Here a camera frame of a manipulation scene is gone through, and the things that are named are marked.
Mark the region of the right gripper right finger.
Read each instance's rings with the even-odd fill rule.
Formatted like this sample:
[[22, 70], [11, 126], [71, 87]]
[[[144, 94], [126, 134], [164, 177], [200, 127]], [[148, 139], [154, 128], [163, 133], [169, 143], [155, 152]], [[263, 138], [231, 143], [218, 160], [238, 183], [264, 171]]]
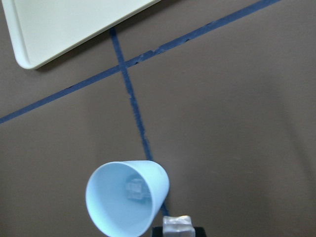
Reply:
[[195, 237], [206, 237], [206, 232], [203, 227], [194, 227], [195, 229]]

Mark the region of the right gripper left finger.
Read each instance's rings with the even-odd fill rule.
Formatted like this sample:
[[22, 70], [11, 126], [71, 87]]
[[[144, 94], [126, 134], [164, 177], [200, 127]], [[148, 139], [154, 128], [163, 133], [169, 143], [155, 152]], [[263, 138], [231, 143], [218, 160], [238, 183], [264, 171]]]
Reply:
[[163, 237], [163, 228], [162, 226], [152, 227], [151, 237]]

